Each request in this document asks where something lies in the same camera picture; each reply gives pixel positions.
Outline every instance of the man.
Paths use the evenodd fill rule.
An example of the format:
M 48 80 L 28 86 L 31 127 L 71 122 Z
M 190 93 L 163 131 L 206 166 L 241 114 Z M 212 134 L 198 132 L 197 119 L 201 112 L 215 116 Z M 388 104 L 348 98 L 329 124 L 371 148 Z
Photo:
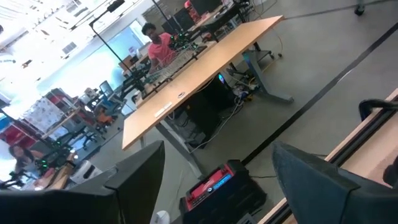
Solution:
M 144 25 L 142 33 L 152 41 L 148 48 L 148 57 L 151 63 L 149 73 L 154 73 L 159 67 L 168 65 L 175 57 L 175 52 L 169 47 L 171 35 L 166 32 L 158 34 L 156 26 L 151 23 Z

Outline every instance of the woman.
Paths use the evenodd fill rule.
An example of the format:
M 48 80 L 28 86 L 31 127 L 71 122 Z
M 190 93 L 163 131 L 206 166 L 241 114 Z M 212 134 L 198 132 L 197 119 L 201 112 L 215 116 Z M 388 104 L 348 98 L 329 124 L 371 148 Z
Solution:
M 20 147 L 18 145 L 11 146 L 9 148 L 10 154 L 17 159 L 17 164 L 15 166 L 15 171 L 19 172 L 22 168 L 33 164 L 35 159 L 41 159 L 43 154 L 38 151 L 30 151 Z

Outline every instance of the monitor screen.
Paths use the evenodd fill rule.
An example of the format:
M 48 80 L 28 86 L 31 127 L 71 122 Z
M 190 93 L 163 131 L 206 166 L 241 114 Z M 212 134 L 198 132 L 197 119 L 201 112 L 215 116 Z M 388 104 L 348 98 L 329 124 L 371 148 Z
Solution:
M 113 94 L 113 89 L 108 81 L 104 81 L 99 85 L 100 90 L 104 93 L 104 95 L 109 98 Z
M 176 14 L 174 14 L 174 18 L 184 31 L 189 30 L 189 28 L 195 25 L 195 21 L 193 21 L 188 10 L 185 8 L 182 8 Z
M 176 23 L 174 18 L 171 17 L 170 19 L 167 19 L 167 21 L 168 22 L 164 22 L 162 24 L 164 32 L 172 35 L 177 34 L 177 30 L 179 30 L 180 28 L 178 28 L 178 24 Z
M 199 16 L 206 12 L 213 12 L 222 4 L 221 0 L 190 0 L 190 2 Z

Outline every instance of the blue light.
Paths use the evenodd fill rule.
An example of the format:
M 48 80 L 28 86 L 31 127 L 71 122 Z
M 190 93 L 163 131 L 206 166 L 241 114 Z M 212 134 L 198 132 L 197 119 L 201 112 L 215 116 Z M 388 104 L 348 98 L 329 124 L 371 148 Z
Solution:
M 224 77 L 222 76 L 222 74 L 218 74 L 218 79 L 224 84 L 225 83 L 225 79 L 224 79 Z
M 217 184 L 215 184 L 213 186 L 213 189 L 216 190 L 219 187 L 221 187 L 223 184 L 225 184 L 225 182 L 227 182 L 227 180 L 229 180 L 231 178 L 231 174 L 226 175 L 225 177 L 223 177 L 220 181 L 217 182 Z

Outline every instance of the pink shirt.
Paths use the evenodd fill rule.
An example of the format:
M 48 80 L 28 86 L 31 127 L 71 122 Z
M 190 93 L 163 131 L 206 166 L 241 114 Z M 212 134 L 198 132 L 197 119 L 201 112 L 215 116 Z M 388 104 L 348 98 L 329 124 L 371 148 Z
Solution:
M 157 59 L 161 66 L 168 65 L 175 57 L 175 52 L 170 49 L 171 35 L 163 33 L 159 35 L 162 42 L 160 44 L 151 43 L 148 48 L 148 57 Z

